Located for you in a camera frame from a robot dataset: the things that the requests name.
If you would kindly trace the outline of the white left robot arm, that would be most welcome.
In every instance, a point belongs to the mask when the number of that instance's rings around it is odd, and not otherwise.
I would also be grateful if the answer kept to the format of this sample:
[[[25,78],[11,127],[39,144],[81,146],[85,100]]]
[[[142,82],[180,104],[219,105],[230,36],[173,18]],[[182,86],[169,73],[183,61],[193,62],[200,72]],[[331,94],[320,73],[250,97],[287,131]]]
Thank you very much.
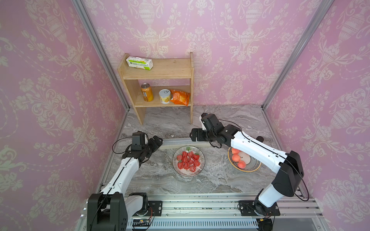
[[[145,217],[140,225],[150,227],[156,215],[150,206],[146,193],[131,193],[127,198],[127,188],[141,165],[162,145],[158,136],[148,138],[137,131],[130,136],[132,143],[121,153],[120,166],[109,183],[99,192],[92,194],[87,202],[87,230],[125,231],[133,216]]]

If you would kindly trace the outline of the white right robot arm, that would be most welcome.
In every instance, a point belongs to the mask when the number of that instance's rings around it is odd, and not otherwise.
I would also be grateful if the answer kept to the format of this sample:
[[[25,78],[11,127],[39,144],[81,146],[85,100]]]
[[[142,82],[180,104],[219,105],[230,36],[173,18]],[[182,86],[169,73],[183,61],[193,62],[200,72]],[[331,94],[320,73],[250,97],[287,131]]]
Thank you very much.
[[[301,158],[297,152],[286,153],[274,149],[247,135],[234,122],[224,126],[223,120],[218,119],[215,114],[203,113],[200,122],[202,127],[192,129],[189,134],[192,141],[206,141],[210,144],[216,142],[217,148],[226,145],[238,149],[275,173],[273,181],[260,191],[251,205],[257,215],[271,216],[278,200],[284,196],[295,196],[304,177]]]

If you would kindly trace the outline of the cream plastic wrap dispenser box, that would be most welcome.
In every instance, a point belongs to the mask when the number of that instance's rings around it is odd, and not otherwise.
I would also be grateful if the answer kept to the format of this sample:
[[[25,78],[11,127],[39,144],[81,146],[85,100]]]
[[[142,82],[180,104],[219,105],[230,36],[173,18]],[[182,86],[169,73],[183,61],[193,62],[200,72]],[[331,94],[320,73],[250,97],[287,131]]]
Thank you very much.
[[[170,138],[164,139],[159,149],[179,149],[184,146],[194,146],[196,148],[211,147],[211,145],[205,141],[192,141],[190,138]]]

